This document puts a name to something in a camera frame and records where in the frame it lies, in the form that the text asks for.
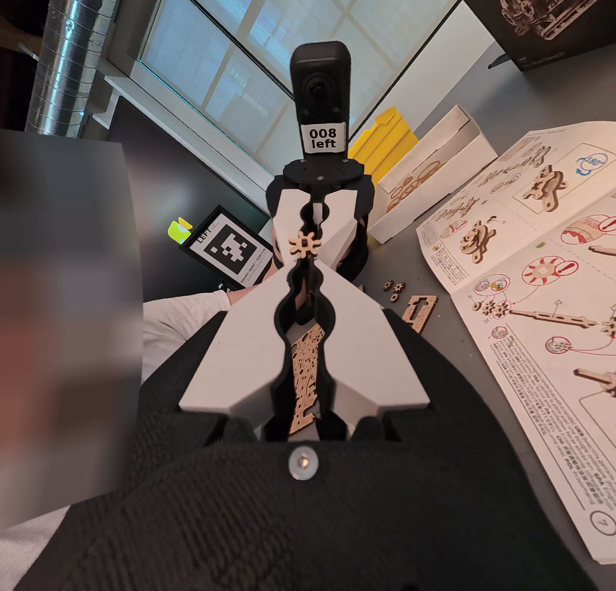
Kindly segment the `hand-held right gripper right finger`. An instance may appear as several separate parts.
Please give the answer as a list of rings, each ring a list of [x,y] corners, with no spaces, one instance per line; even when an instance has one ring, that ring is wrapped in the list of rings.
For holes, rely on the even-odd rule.
[[[309,281],[324,333],[315,385],[320,441],[344,441],[364,417],[427,408],[429,397],[381,306],[319,259]]]

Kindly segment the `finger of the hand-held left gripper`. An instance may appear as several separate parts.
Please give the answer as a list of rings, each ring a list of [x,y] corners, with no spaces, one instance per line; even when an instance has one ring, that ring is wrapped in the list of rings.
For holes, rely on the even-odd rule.
[[[322,202],[312,202],[315,238],[321,241],[317,258],[333,271],[352,244],[357,232],[355,206],[358,191],[341,189],[325,195]]]
[[[300,231],[304,226],[301,211],[310,203],[310,194],[298,188],[286,188],[281,191],[277,212],[272,217],[272,237],[276,240],[275,255],[278,270],[282,269],[288,262],[311,254],[308,247],[300,245],[299,252],[292,255],[290,251],[295,246],[289,242],[289,239],[299,238]]]

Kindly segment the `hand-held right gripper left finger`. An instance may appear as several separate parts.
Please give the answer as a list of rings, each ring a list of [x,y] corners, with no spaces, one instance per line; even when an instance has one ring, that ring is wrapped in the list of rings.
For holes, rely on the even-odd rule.
[[[304,272],[284,265],[223,318],[179,406],[261,426],[267,441],[287,441],[296,393],[287,333],[296,320]]]

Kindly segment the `wooden cutout parts sheet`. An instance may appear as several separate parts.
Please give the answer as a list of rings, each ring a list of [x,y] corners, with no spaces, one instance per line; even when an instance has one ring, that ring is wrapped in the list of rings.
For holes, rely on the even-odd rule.
[[[323,334],[322,328],[315,324],[291,347],[296,405],[289,436],[299,433],[314,422],[312,409],[317,403],[315,387],[318,351]]]

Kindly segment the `black model kit box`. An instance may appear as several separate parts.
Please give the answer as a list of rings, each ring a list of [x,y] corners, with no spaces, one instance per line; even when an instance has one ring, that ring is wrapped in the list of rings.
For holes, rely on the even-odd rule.
[[[615,43],[615,0],[464,0],[520,71]]]

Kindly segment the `flat slotted wooden part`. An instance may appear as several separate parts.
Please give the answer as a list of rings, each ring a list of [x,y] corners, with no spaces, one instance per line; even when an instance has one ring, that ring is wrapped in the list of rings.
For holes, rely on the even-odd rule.
[[[409,299],[402,320],[411,325],[416,333],[421,334],[435,308],[437,300],[436,295],[413,294]]]

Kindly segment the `black framed marker sign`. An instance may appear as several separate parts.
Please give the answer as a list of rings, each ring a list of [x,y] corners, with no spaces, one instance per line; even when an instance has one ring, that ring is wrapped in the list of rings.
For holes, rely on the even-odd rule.
[[[220,276],[233,291],[261,283],[273,259],[272,245],[220,205],[180,248]]]

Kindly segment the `pile of rubber bands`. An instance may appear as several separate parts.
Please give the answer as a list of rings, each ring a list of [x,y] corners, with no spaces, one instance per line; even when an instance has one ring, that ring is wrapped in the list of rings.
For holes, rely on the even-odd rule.
[[[401,185],[397,186],[390,195],[390,200],[386,209],[386,214],[393,210],[400,202],[404,201],[421,184],[441,169],[445,163],[436,160],[426,165],[420,172],[413,172]]]

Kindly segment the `large paned window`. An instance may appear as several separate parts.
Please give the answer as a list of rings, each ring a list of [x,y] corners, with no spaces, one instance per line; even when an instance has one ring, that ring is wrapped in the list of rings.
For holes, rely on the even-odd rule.
[[[306,42],[350,51],[349,137],[459,0],[121,0],[107,58],[176,113],[205,117],[267,171],[301,154],[289,63]]]

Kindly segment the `yellow plastic bin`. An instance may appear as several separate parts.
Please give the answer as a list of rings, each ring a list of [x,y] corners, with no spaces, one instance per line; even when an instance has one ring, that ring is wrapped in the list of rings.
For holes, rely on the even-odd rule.
[[[419,142],[395,106],[379,114],[349,149],[349,158],[365,167],[374,186]]]

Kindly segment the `printed instruction booklet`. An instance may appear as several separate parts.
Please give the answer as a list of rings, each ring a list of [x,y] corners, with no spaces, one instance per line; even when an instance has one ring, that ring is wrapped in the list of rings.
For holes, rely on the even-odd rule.
[[[615,122],[532,131],[417,230],[589,553],[615,563]]]

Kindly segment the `large black wall screen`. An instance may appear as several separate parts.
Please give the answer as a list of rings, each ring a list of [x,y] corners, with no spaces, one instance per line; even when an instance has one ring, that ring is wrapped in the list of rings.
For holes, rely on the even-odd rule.
[[[181,251],[167,230],[182,217],[196,226],[221,205],[253,232],[267,217],[134,105],[121,97],[108,140],[123,147],[133,196],[143,301],[216,291],[220,278]]]

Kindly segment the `silver ventilation duct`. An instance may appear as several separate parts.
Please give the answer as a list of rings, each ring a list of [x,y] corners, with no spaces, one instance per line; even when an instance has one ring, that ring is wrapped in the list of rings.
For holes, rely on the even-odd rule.
[[[79,136],[118,0],[50,0],[25,132]]]

